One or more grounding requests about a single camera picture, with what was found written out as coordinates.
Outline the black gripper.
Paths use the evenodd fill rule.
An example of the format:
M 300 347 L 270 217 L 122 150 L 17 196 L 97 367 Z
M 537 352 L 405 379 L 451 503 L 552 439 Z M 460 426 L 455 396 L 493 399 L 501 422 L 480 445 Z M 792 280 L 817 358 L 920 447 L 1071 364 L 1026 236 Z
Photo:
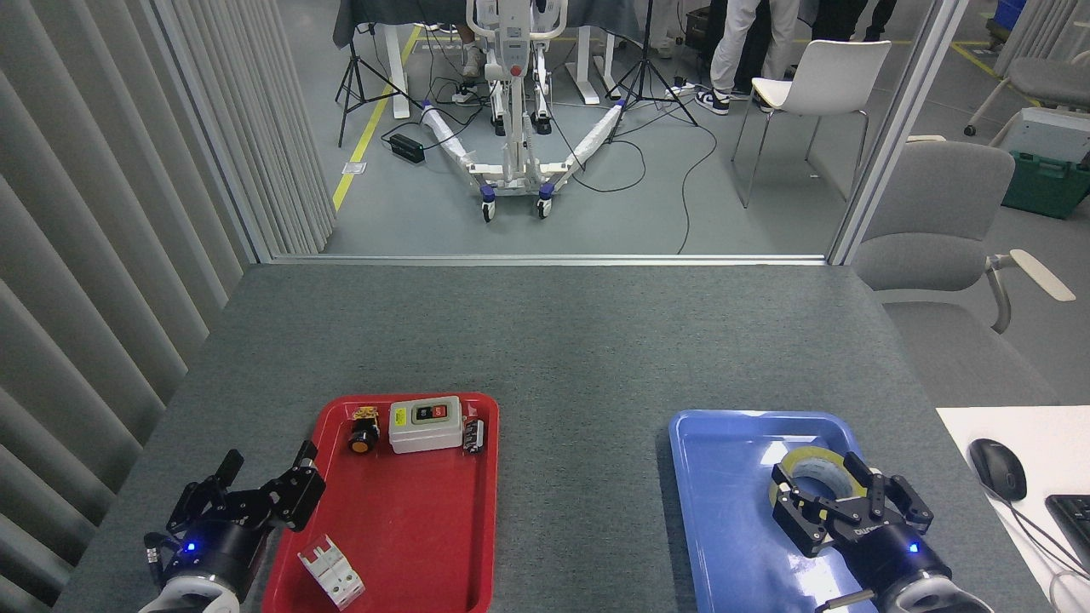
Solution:
M 249 597 L 272 524 L 299 532 L 307 526 L 326 489 L 315 465 L 317 446 L 303 441 L 295 461 L 261 486 L 257 498 L 226 498 L 244 459 L 228 450 L 215 473 L 183 488 L 166 522 L 169 533 L 181 533 L 174 558 L 164 570 L 164 582 L 175 577 L 202 576 L 220 582 L 239 599 Z
M 829 534 L 825 521 L 838 520 L 838 551 L 860 588 L 873 601 L 900 593 L 911 582 L 932 576 L 950 578 L 950 567 L 928 546 L 927 533 L 933 513 L 915 492 L 907 478 L 884 476 L 856 453 L 848 453 L 841 466 L 863 488 L 868 518 L 853 524 L 847 504 L 807 493 L 782 462 L 772 468 L 773 519 L 794 545 L 814 558 Z M 892 503 L 903 519 L 886 509 Z

